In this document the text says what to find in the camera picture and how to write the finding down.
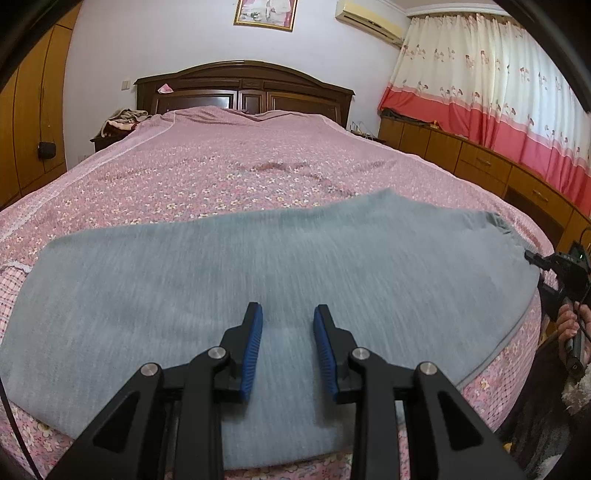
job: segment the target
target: picture frame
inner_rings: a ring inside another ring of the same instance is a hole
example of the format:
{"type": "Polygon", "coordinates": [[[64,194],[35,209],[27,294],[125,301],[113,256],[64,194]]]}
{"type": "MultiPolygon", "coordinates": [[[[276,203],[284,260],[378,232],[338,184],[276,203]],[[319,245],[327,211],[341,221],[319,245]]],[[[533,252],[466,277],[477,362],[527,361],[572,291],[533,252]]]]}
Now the picture frame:
{"type": "Polygon", "coordinates": [[[291,32],[296,8],[297,0],[238,0],[234,25],[291,32]]]}

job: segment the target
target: drawer handle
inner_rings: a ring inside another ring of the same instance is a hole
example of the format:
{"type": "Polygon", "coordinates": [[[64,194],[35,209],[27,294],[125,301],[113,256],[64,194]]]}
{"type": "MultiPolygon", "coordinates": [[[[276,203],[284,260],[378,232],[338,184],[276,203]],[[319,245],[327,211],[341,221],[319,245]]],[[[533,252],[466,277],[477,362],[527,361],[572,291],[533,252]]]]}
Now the drawer handle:
{"type": "Polygon", "coordinates": [[[484,163],[484,165],[486,165],[487,167],[490,167],[492,165],[491,162],[489,162],[488,160],[482,160],[481,158],[476,157],[476,159],[480,162],[480,163],[484,163]]]}
{"type": "Polygon", "coordinates": [[[538,190],[534,189],[531,191],[531,193],[533,193],[535,196],[537,196],[540,200],[542,200],[542,202],[544,203],[548,203],[548,199],[546,197],[544,197],[540,192],[538,192],[538,190]]]}

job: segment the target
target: curtain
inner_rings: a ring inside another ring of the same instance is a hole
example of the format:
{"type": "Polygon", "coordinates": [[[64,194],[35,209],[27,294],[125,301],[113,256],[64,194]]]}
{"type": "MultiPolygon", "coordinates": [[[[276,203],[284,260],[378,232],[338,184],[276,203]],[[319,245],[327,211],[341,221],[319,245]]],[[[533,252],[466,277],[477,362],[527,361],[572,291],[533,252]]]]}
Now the curtain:
{"type": "Polygon", "coordinates": [[[536,172],[591,212],[591,116],[519,25],[413,18],[379,106],[437,121],[536,172]]]}

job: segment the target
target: wooden headboard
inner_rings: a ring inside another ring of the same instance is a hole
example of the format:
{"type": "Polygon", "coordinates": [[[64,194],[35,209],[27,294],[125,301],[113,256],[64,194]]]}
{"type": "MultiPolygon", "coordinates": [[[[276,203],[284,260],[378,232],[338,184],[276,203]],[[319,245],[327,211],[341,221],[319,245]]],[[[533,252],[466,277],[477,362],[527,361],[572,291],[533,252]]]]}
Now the wooden headboard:
{"type": "Polygon", "coordinates": [[[151,114],[216,105],[247,113],[320,113],[346,128],[353,90],[263,61],[221,61],[138,79],[137,108],[151,114]],[[173,93],[158,93],[168,84],[173,93]]]}

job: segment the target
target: pink bedspread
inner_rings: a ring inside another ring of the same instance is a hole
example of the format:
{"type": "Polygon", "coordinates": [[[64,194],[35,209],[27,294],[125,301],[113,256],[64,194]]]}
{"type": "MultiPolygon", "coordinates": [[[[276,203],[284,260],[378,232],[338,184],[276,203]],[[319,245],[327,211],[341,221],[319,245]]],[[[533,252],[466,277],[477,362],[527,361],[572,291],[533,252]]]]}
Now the pink bedspread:
{"type": "MultiPolygon", "coordinates": [[[[27,272],[53,238],[241,210],[310,208],[386,187],[437,206],[498,212],[542,254],[553,251],[528,216],[493,194],[414,155],[356,137],[325,117],[278,111],[248,116],[214,107],[169,112],[0,212],[0,342],[27,272]]],[[[507,347],[463,389],[491,429],[503,422],[521,391],[539,332],[536,298],[507,347]]],[[[18,407],[12,410],[41,473],[47,474],[71,440],[18,407]]],[[[408,478],[405,432],[400,441],[408,478]]],[[[0,442],[25,465],[4,412],[0,442]]],[[[350,454],[341,452],[226,476],[324,479],[344,478],[349,471],[350,454]]]]}

